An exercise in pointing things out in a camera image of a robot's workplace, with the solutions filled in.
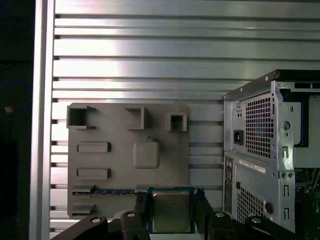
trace horizontal metal slat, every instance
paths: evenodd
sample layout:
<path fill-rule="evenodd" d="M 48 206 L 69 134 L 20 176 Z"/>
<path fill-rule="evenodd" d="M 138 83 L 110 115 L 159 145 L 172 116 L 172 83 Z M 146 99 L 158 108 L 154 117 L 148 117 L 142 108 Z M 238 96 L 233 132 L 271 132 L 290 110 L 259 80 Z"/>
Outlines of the horizontal metal slat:
<path fill-rule="evenodd" d="M 56 14 L 319 19 L 316 3 L 184 0 L 56 0 Z"/>
<path fill-rule="evenodd" d="M 319 68 L 320 62 L 304 61 L 265 62 L 225 59 L 219 61 L 55 60 L 53 63 L 53 76 L 74 78 L 253 80 L 275 69 L 317 70 Z"/>
<path fill-rule="evenodd" d="M 68 163 L 68 155 L 54 154 L 51 155 L 51 163 Z"/>
<path fill-rule="evenodd" d="M 75 91 L 54 90 L 55 99 L 168 99 L 168 100 L 221 100 L 227 91 L 187 92 L 187 91 Z"/>
<path fill-rule="evenodd" d="M 72 225 L 79 222 L 78 219 L 51 219 L 50 228 L 51 229 L 64 229 L 70 228 Z"/>
<path fill-rule="evenodd" d="M 180 28 L 192 30 L 203 29 L 206 30 L 249 30 L 257 32 L 255 30 L 273 31 L 317 31 L 319 30 L 319 24 L 317 20 L 314 21 L 292 21 L 292 20 L 280 20 L 274 21 L 272 19 L 256 20 L 256 19 L 229 19 L 229 18 L 215 18 L 205 19 L 165 19 L 162 18 L 56 18 L 56 27 L 80 27 L 80 28 L 140 28 L 140 29 L 176 29 Z"/>
<path fill-rule="evenodd" d="M 52 119 L 65 120 L 67 118 L 67 106 L 71 102 L 52 103 Z M 190 108 L 189 121 L 217 121 L 223 120 L 222 104 L 188 104 Z"/>
<path fill-rule="evenodd" d="M 190 143 L 222 143 L 224 140 L 223 126 L 190 126 Z"/>
<path fill-rule="evenodd" d="M 191 143 L 222 143 L 223 126 L 190 126 L 189 141 Z M 65 122 L 52 124 L 52 141 L 68 141 L 68 129 Z"/>
<path fill-rule="evenodd" d="M 67 189 L 51 189 L 50 206 L 60 206 L 67 208 L 68 190 Z"/>
<path fill-rule="evenodd" d="M 244 84 L 245 80 L 59 80 L 53 82 L 54 90 L 152 90 L 152 91 L 194 91 L 208 92 L 220 89 L 234 90 Z"/>
<path fill-rule="evenodd" d="M 55 154 L 60 154 L 60 153 L 67 154 L 68 153 L 68 146 L 67 145 L 52 145 L 51 152 L 55 153 Z"/>
<path fill-rule="evenodd" d="M 67 185 L 68 184 L 68 168 L 67 167 L 51 167 L 51 184 Z"/>
<path fill-rule="evenodd" d="M 192 186 L 222 186 L 222 169 L 189 169 L 189 183 Z"/>
<path fill-rule="evenodd" d="M 218 121 L 222 122 L 223 105 L 222 104 L 189 104 L 190 121 Z"/>
<path fill-rule="evenodd" d="M 266 39 L 266 40 L 320 40 L 320 32 L 277 31 L 252 29 L 123 29 L 123 28 L 62 28 L 54 34 L 61 36 L 108 36 L 108 37 L 169 37 L 169 38 L 215 38 L 215 39 Z"/>
<path fill-rule="evenodd" d="M 189 156 L 189 164 L 193 165 L 221 165 L 223 156 Z"/>
<path fill-rule="evenodd" d="M 319 60 L 319 42 L 56 39 L 55 56 Z"/>
<path fill-rule="evenodd" d="M 53 239 L 54 237 L 56 237 L 60 232 L 50 232 L 50 235 L 49 235 L 49 239 Z"/>
<path fill-rule="evenodd" d="M 223 147 L 189 147 L 189 156 L 223 155 Z"/>
<path fill-rule="evenodd" d="M 51 210 L 50 218 L 52 219 L 68 219 L 68 212 L 65 210 Z"/>

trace slotted aluminum wall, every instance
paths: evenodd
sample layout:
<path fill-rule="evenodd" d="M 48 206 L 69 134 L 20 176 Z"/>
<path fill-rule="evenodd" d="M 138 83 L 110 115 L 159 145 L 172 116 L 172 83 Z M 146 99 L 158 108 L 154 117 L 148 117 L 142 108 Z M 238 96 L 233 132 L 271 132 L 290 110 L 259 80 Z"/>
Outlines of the slotted aluminum wall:
<path fill-rule="evenodd" d="M 316 3 L 37 0 L 30 239 L 68 218 L 72 102 L 190 105 L 190 184 L 222 207 L 221 97 L 275 69 L 320 69 Z"/>

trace gray plastic part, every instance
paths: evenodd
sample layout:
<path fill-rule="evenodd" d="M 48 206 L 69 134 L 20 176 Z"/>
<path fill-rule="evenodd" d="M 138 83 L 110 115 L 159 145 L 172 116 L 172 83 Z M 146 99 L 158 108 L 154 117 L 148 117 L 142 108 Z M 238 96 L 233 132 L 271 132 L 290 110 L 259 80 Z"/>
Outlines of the gray plastic part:
<path fill-rule="evenodd" d="M 71 191 L 73 193 L 81 192 L 81 193 L 90 193 L 95 188 L 95 185 L 88 186 L 73 186 Z"/>
<path fill-rule="evenodd" d="M 95 205 L 75 205 L 72 208 L 72 215 L 90 215 Z"/>
<path fill-rule="evenodd" d="M 167 131 L 186 132 L 188 119 L 185 112 L 169 113 L 166 116 L 165 129 Z"/>
<path fill-rule="evenodd" d="M 130 113 L 131 125 L 127 126 L 128 130 L 144 130 L 146 111 L 143 106 L 127 106 L 125 108 Z"/>
<path fill-rule="evenodd" d="M 80 142 L 77 146 L 78 153 L 107 153 L 110 150 L 110 142 Z"/>
<path fill-rule="evenodd" d="M 66 116 L 66 127 L 73 129 L 95 129 L 94 126 L 87 124 L 88 114 L 94 111 L 94 107 L 90 106 L 68 106 Z"/>
<path fill-rule="evenodd" d="M 86 112 L 85 119 L 86 126 L 95 129 L 68 129 L 70 217 L 85 216 L 73 214 L 74 206 L 94 205 L 94 212 L 107 218 L 135 206 L 134 195 L 73 195 L 79 186 L 137 191 L 148 186 L 189 185 L 188 105 L 77 102 L 68 111 L 83 108 L 95 109 Z M 167 131 L 168 116 L 180 116 L 183 127 Z M 106 143 L 110 148 L 103 151 Z M 88 188 L 84 187 L 84 193 L 89 193 Z"/>
<path fill-rule="evenodd" d="M 146 140 L 133 145 L 133 166 L 136 169 L 157 169 L 159 167 L 159 143 Z"/>
<path fill-rule="evenodd" d="M 76 178 L 79 180 L 107 180 L 110 175 L 108 168 L 77 168 Z"/>

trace cpu processor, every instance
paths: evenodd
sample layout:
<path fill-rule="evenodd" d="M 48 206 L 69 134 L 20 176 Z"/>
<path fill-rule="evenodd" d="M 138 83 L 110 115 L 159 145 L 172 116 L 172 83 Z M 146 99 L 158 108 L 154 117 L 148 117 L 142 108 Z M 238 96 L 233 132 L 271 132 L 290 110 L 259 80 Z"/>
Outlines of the cpu processor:
<path fill-rule="evenodd" d="M 195 233 L 193 186 L 149 187 L 148 194 L 152 198 L 149 233 Z"/>

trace black mechanical arm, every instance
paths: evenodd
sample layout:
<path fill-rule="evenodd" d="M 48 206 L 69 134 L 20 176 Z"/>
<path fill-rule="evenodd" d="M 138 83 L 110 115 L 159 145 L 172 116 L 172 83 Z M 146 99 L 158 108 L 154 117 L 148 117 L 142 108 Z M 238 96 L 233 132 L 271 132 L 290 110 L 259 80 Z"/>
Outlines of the black mechanical arm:
<path fill-rule="evenodd" d="M 80 220 L 53 240 L 150 240 L 147 231 L 150 199 L 139 192 L 133 211 L 108 222 L 104 216 L 91 215 Z M 204 240 L 295 240 L 296 235 L 260 216 L 251 216 L 239 223 L 227 213 L 213 211 L 203 189 L 195 195 L 195 223 Z"/>

